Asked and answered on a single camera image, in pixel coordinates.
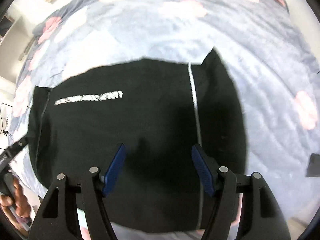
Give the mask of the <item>person's left hand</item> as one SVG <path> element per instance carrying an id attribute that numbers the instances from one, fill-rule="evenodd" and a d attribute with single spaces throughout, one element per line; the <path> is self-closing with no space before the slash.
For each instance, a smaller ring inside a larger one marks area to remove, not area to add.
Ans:
<path id="1" fill-rule="evenodd" d="M 23 235 L 27 235 L 28 232 L 24 227 L 18 222 L 16 217 L 12 214 L 9 207 L 12 204 L 16 205 L 16 214 L 20 218 L 30 218 L 31 206 L 28 203 L 26 196 L 23 194 L 23 189 L 16 177 L 13 177 L 13 187 L 14 187 L 14 200 L 6 195 L 1 195 L 1 209 L 6 215 L 7 219 L 11 224 Z"/>

